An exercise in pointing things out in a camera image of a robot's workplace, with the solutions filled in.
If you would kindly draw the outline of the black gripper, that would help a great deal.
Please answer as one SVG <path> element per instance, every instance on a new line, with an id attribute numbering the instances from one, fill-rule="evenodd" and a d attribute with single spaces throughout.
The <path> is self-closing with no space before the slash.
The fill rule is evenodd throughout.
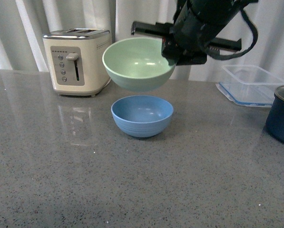
<path id="1" fill-rule="evenodd" d="M 141 33 L 147 36 L 162 38 L 161 55 L 168 60 L 171 65 L 176 63 L 182 65 L 201 65 L 207 61 L 207 54 L 200 50 L 197 44 L 189 47 L 181 47 L 170 32 L 173 27 L 171 23 L 148 24 L 134 21 L 131 25 L 131 34 Z M 242 48 L 242 40 L 237 41 L 214 38 L 208 45 L 210 51 L 219 54 L 220 50 L 238 52 Z"/>

